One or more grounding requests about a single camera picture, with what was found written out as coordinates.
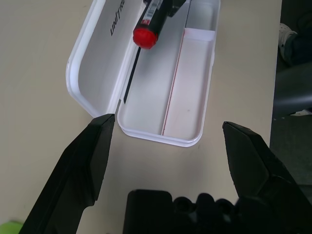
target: table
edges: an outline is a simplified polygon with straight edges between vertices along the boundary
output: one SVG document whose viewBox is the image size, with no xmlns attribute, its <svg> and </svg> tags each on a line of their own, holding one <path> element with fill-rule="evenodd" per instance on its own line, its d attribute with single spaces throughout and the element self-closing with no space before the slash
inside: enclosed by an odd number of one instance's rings
<svg viewBox="0 0 312 234">
<path fill-rule="evenodd" d="M 0 223 L 24 221 L 66 146 L 91 121 L 69 96 L 67 59 L 92 0 L 0 3 Z M 127 194 L 237 200 L 223 121 L 270 141 L 281 0 L 222 0 L 203 136 L 190 148 L 126 136 L 116 123 L 99 199 L 78 234 L 122 232 Z"/>
</svg>

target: black plastic part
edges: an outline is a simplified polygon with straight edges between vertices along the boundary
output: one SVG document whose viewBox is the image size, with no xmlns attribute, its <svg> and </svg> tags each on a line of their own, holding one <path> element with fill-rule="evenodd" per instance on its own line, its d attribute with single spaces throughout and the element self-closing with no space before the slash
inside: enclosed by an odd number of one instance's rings
<svg viewBox="0 0 312 234">
<path fill-rule="evenodd" d="M 114 115 L 95 118 L 65 149 L 20 234 L 74 234 L 82 212 L 98 199 Z"/>
<path fill-rule="evenodd" d="M 137 28 L 146 28 L 149 31 L 153 32 L 157 37 L 159 37 L 162 27 L 168 16 L 172 17 L 180 9 L 180 7 L 185 3 L 186 0 L 163 0 L 161 6 L 155 10 L 155 13 L 152 19 L 148 22 L 143 22 L 146 11 L 149 8 L 149 5 L 153 2 L 144 1 L 147 5 L 143 11 L 135 29 Z"/>
<path fill-rule="evenodd" d="M 150 20 L 144 20 L 144 16 L 149 9 L 150 4 L 155 4 L 155 6 L 157 6 L 154 2 L 150 2 L 148 5 L 146 5 L 145 10 L 143 11 L 135 27 L 135 30 L 138 28 L 145 28 L 148 31 L 153 32 L 157 37 L 159 37 L 162 27 L 165 24 L 166 18 L 171 11 L 172 3 L 170 0 L 164 0 L 161 3 L 161 6 L 155 9 L 152 18 Z"/>
<path fill-rule="evenodd" d="M 200 194 L 193 204 L 185 197 L 172 202 L 164 191 L 130 192 L 123 234 L 159 233 L 285 234 L 269 205 L 258 198 L 241 197 L 234 206 L 224 199 L 215 202 L 209 194 Z"/>
<path fill-rule="evenodd" d="M 223 132 L 238 196 L 268 203 L 287 233 L 312 233 L 311 204 L 262 137 L 231 122 L 223 124 Z"/>
</svg>

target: case lid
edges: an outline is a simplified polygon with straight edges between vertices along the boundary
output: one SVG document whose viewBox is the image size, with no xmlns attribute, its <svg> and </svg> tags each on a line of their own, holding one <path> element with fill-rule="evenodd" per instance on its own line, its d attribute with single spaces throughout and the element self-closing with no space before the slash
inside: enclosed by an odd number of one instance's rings
<svg viewBox="0 0 312 234">
<path fill-rule="evenodd" d="M 142 0 L 94 0 L 66 68 L 70 95 L 93 117 L 113 114 L 132 54 Z"/>
</svg>

